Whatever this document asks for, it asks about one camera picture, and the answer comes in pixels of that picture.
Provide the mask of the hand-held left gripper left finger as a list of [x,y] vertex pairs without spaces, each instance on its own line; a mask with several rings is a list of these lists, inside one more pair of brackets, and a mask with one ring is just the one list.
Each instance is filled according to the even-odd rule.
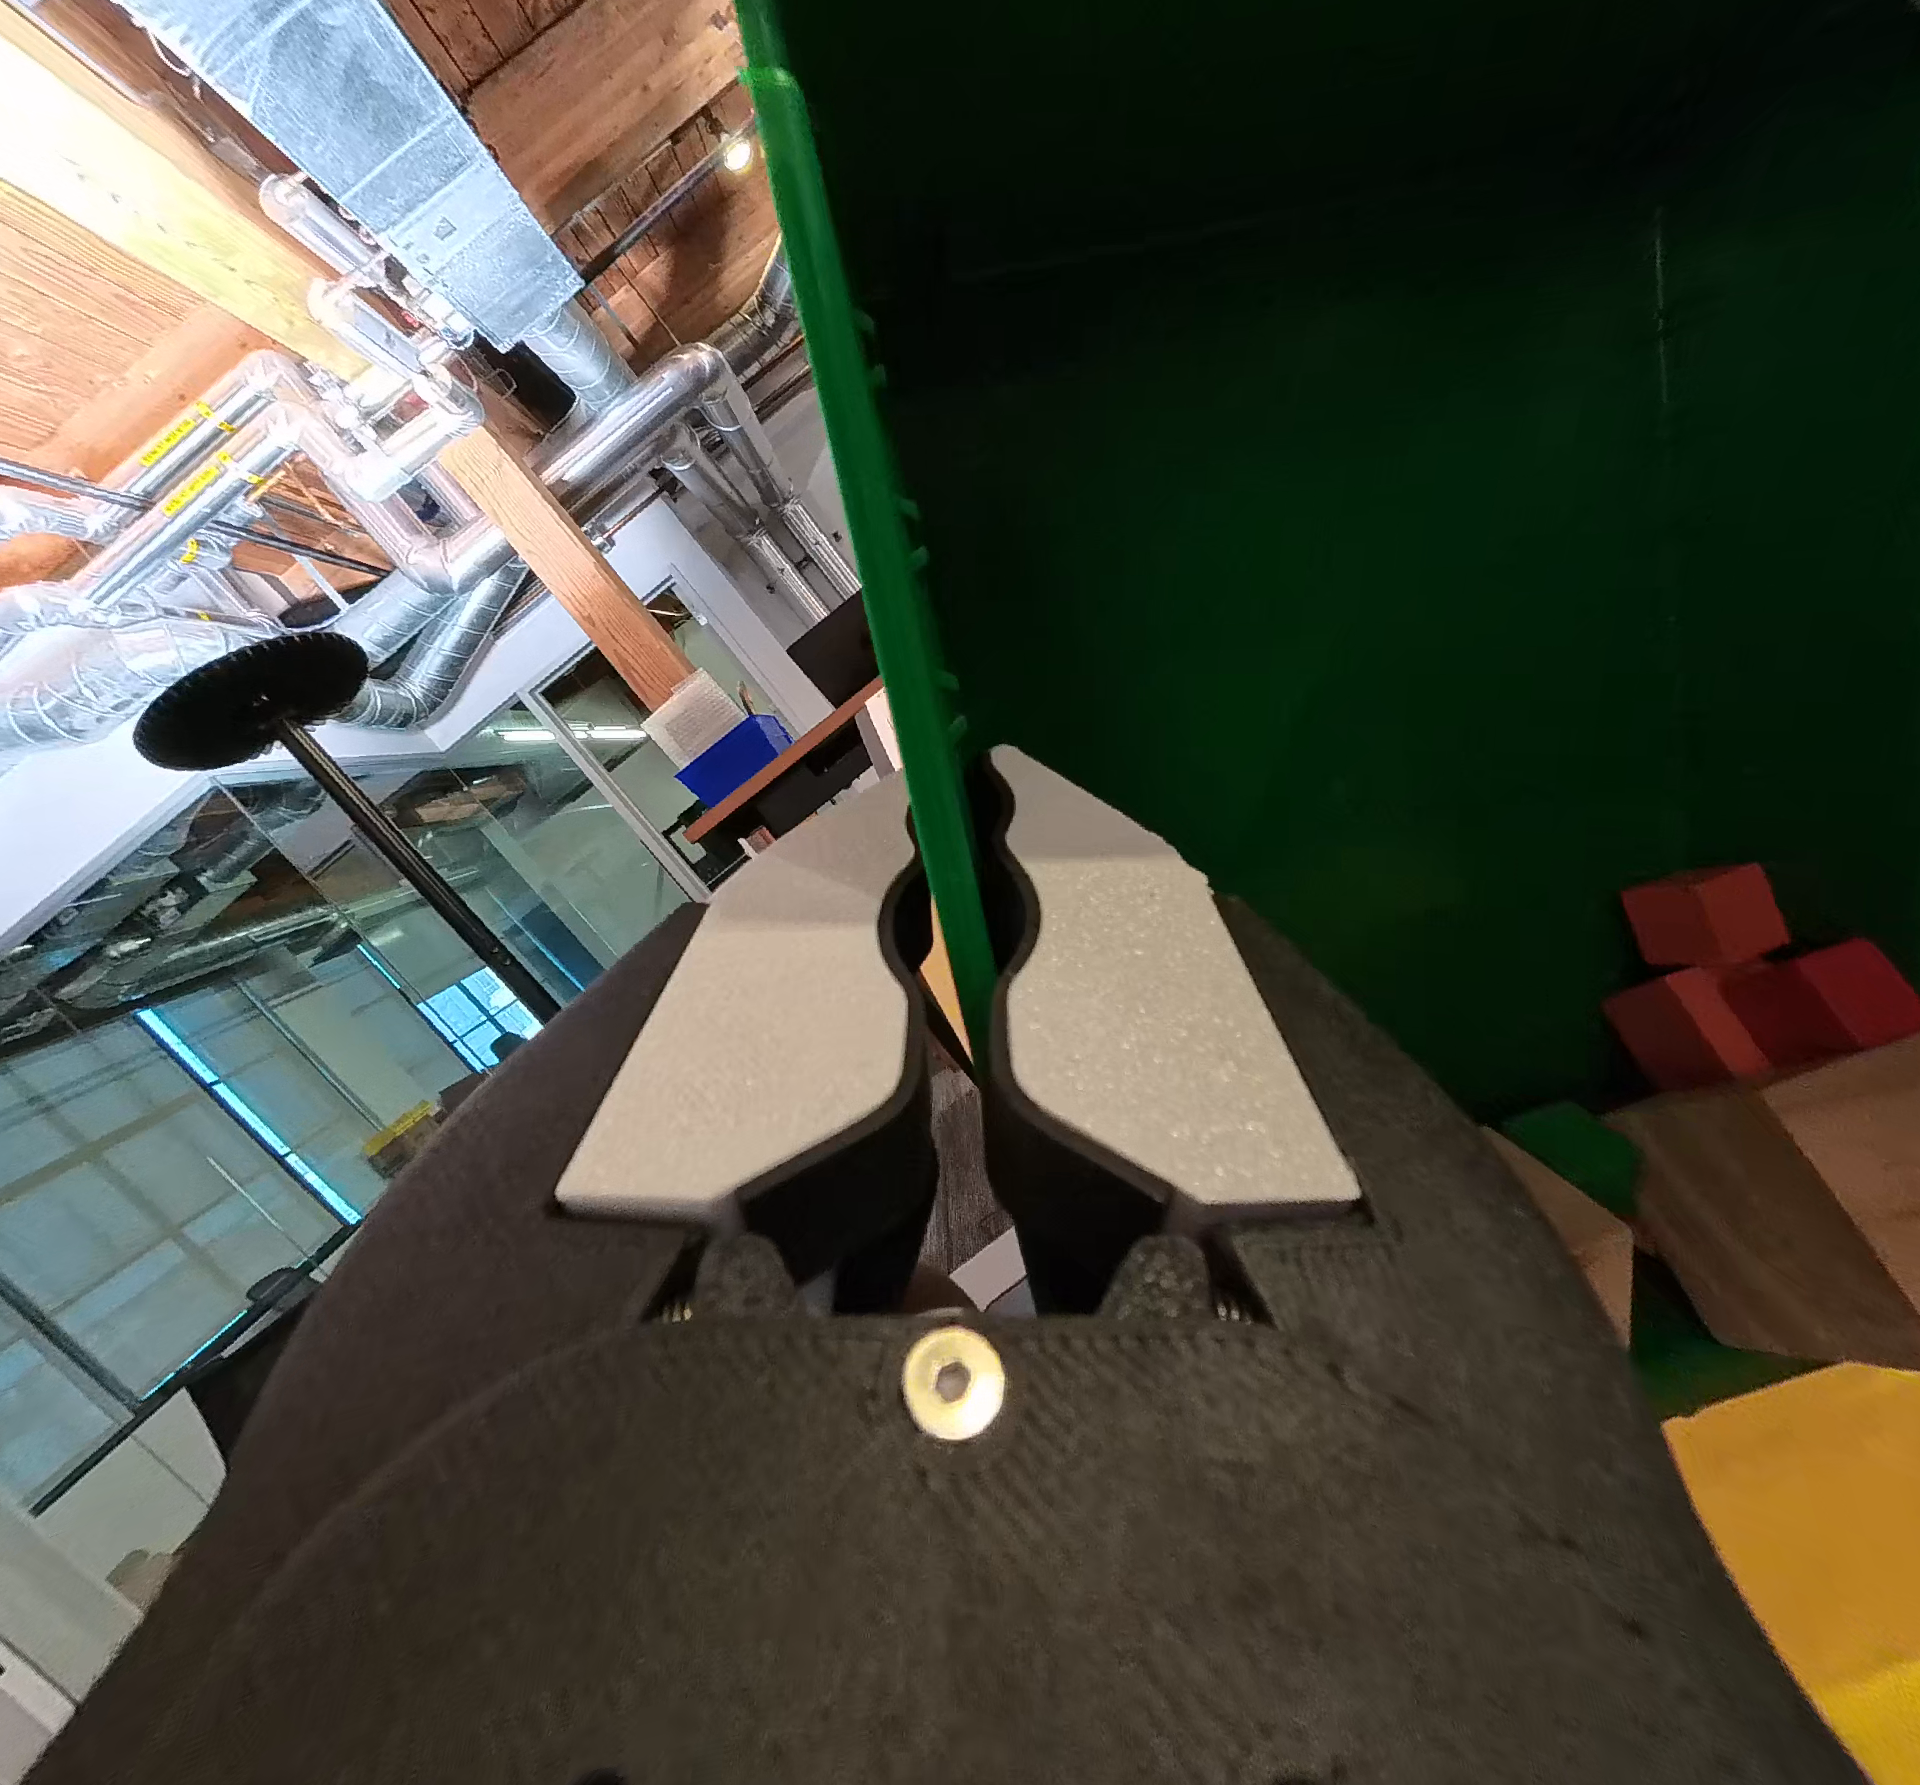
[[712,898],[564,1168],[568,1218],[756,1237],[892,1314],[940,1184],[905,802],[842,802]]

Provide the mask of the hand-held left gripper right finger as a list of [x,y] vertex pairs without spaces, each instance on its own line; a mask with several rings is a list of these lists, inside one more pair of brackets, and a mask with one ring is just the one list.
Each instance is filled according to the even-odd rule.
[[988,1172],[1042,1314],[1099,1312],[1151,1239],[1362,1216],[1214,884],[1170,842],[1002,745],[981,765],[981,889]]

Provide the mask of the pile of coloured wooden cubes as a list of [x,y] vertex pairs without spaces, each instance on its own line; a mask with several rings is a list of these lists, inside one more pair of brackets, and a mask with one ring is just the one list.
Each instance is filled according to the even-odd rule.
[[1601,1013],[1652,1098],[1490,1134],[1621,1342],[1655,1278],[1718,1345],[1799,1366],[1918,1364],[1918,1002],[1868,938],[1797,947],[1758,865],[1621,906],[1652,976]]

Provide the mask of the green plastic box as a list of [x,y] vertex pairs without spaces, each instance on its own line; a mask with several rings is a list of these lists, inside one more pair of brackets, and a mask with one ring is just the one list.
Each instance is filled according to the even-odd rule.
[[1917,980],[1917,0],[734,0],[970,1013],[1013,746],[1470,1117],[1623,894]]

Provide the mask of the yellow plastic box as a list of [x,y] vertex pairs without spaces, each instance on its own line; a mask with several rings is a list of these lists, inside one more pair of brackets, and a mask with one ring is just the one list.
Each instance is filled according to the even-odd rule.
[[1829,1366],[1664,1424],[1741,1601],[1871,1781],[1918,1780],[1918,1376]]

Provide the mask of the blue plastic crate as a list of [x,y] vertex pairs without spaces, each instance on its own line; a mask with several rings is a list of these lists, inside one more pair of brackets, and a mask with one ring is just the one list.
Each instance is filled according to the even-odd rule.
[[775,765],[792,745],[793,739],[779,715],[749,714],[680,767],[677,779],[693,800],[712,811]]

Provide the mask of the wood top standing desk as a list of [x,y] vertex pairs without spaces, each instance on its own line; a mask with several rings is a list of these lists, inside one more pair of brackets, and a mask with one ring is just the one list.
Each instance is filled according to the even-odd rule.
[[829,809],[863,776],[884,778],[887,756],[877,758],[868,737],[871,726],[866,723],[868,706],[882,696],[880,676],[860,688],[829,717],[687,825],[687,845],[737,842],[759,852]]

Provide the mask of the bubble wrap roll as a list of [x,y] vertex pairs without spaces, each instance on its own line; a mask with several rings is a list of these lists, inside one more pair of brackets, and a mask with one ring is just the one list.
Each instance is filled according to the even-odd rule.
[[643,732],[674,770],[701,759],[747,717],[747,711],[707,668],[695,668],[646,715]]

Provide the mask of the black laptop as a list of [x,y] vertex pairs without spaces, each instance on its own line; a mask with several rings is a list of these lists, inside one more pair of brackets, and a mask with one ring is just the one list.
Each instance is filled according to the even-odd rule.
[[866,600],[855,592],[787,646],[787,657],[830,707],[880,680]]

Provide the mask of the black pole stand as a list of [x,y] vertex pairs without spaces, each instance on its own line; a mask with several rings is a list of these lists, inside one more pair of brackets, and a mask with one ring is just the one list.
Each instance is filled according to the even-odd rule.
[[225,652],[159,693],[138,717],[138,758],[168,771],[216,771],[283,746],[348,817],[435,916],[514,991],[530,1016],[552,1023],[562,1002],[510,945],[435,871],[403,829],[317,742],[313,728],[342,715],[370,680],[362,646],[301,632]]

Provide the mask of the silver round pipes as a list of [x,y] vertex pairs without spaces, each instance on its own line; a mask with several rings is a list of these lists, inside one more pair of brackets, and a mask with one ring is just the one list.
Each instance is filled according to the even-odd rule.
[[[687,346],[583,429],[566,429],[541,449],[535,475],[560,503],[611,496],[646,464],[692,434],[689,419],[738,444],[749,471],[767,482],[774,506],[793,504],[766,442],[734,365],[714,346]],[[35,756],[88,746],[127,724],[193,668],[216,665],[267,639],[339,638],[362,649],[370,667],[422,639],[396,679],[377,680],[345,706],[364,728],[416,730],[453,700],[499,607],[532,561],[508,530],[479,509],[479,482],[443,465],[420,471],[473,512],[453,532],[420,524],[398,492],[351,496],[374,538],[396,559],[366,599],[329,625],[275,628],[269,622],[166,599],[127,594],[105,600],[98,584],[19,587],[5,592],[5,770]]]

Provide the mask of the insulated white pipes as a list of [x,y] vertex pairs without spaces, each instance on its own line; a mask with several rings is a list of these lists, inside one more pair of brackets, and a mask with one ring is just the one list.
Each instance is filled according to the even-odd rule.
[[411,277],[396,284],[383,247],[302,175],[261,180],[259,201],[333,271],[308,286],[308,310],[373,371],[348,381],[278,355],[244,358],[211,400],[116,471],[116,503],[98,490],[100,510],[72,530],[100,546],[86,573],[5,588],[5,652],[43,632],[118,638],[186,617],[186,602],[164,599],[164,583],[186,568],[192,539],[211,539],[229,517],[261,503],[272,451],[323,471],[432,616],[464,602],[510,563],[513,547],[490,520],[439,534],[400,496],[481,427],[479,397],[450,365],[473,330],[437,293],[418,310],[420,286]]

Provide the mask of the wooden support post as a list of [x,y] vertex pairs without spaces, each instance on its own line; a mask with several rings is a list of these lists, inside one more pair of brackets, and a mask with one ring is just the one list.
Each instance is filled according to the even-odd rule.
[[494,430],[476,430],[456,439],[441,465],[647,714],[682,692],[693,676],[685,652],[516,449]]

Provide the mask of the rectangular metal duct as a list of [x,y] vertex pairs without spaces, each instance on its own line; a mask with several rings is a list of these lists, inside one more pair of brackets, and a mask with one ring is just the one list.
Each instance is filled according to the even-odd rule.
[[383,0],[112,0],[497,352],[552,371],[575,267]]

